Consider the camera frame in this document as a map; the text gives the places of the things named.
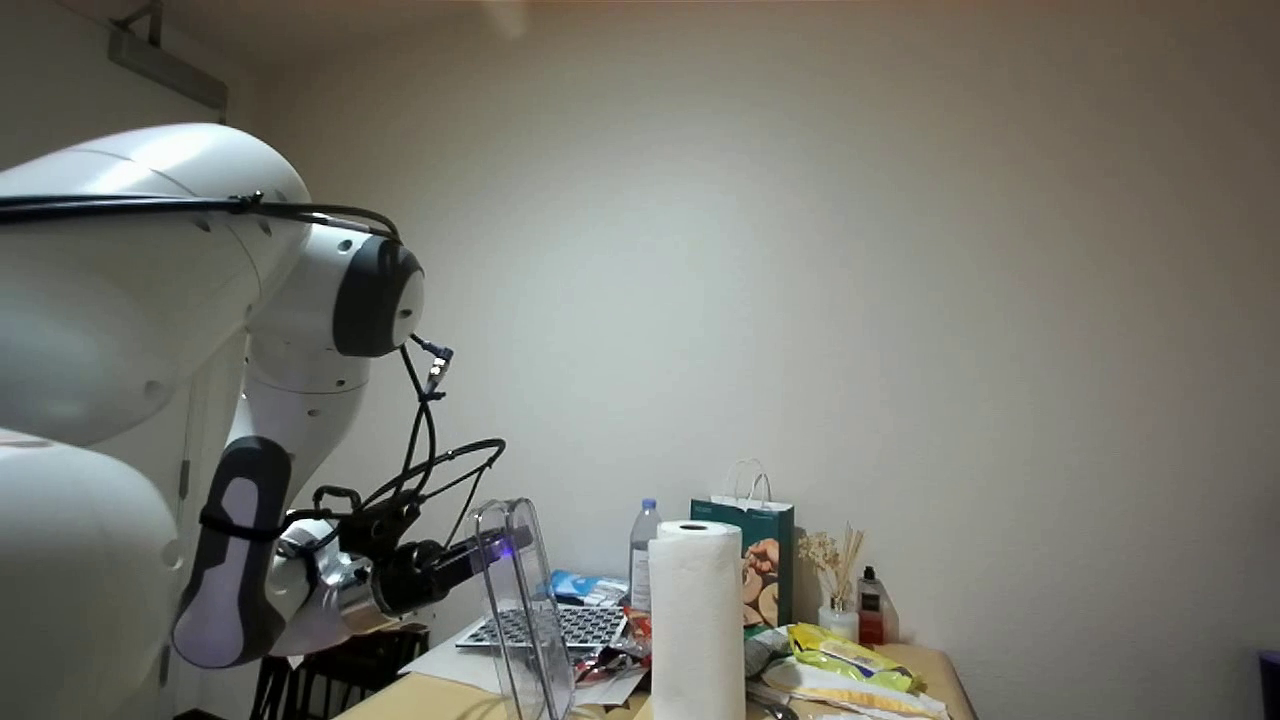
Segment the water bottle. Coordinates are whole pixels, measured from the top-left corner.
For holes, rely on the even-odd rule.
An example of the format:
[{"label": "water bottle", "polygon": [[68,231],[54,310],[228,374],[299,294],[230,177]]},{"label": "water bottle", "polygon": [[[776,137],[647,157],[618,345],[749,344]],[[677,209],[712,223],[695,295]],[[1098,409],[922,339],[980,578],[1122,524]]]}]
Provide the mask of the water bottle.
[{"label": "water bottle", "polygon": [[631,607],[649,612],[649,541],[658,537],[658,501],[646,497],[631,525]]}]

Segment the transparent plastic lid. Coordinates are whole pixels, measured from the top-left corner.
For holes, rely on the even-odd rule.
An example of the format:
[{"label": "transparent plastic lid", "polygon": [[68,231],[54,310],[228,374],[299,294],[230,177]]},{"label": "transparent plastic lid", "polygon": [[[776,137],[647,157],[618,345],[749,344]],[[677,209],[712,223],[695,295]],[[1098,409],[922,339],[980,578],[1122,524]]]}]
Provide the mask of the transparent plastic lid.
[{"label": "transparent plastic lid", "polygon": [[475,511],[477,552],[495,620],[495,667],[507,717],[563,720],[573,707],[573,667],[534,505],[490,501]]}]

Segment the reed diffuser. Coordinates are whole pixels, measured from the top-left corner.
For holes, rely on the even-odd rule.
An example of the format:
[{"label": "reed diffuser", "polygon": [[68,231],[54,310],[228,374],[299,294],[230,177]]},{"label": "reed diffuser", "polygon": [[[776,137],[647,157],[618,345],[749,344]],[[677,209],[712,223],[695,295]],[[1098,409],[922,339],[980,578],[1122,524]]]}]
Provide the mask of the reed diffuser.
[{"label": "reed diffuser", "polygon": [[858,642],[858,598],[854,596],[854,565],[863,546],[863,532],[845,525],[845,539],[836,541],[827,533],[800,538],[803,560],[813,564],[827,602],[818,607],[818,624],[832,633]]}]

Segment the tabletop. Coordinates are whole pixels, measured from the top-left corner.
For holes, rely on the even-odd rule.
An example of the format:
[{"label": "tabletop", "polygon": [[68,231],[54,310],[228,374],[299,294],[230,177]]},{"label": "tabletop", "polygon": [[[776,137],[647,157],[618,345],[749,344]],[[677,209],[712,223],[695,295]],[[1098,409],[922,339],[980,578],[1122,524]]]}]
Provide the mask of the tabletop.
[{"label": "tabletop", "polygon": [[[947,705],[952,720],[974,720],[969,698],[964,693],[946,653],[909,644],[877,646],[876,650],[911,669],[925,682],[925,692]],[[804,701],[791,703],[800,717],[806,714],[837,715],[838,710]],[[575,717],[607,720],[652,720],[649,696],[636,693],[623,707],[605,711],[599,706],[585,706],[575,711]],[[502,701],[488,692],[470,685],[407,674],[380,693],[338,716],[338,720],[507,720]],[[764,710],[748,703],[744,720],[768,720]]]}]

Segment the plastic bottle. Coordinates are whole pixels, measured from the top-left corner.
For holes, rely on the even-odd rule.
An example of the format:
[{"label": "plastic bottle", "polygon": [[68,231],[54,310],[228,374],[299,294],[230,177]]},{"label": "plastic bottle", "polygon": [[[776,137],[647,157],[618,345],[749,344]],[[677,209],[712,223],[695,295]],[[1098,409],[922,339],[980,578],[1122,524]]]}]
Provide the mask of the plastic bottle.
[{"label": "plastic bottle", "polygon": [[658,501],[646,497],[631,525],[631,607],[649,611],[649,541],[658,537]]},{"label": "plastic bottle", "polygon": [[858,580],[858,644],[884,644],[884,587],[868,565]]}]

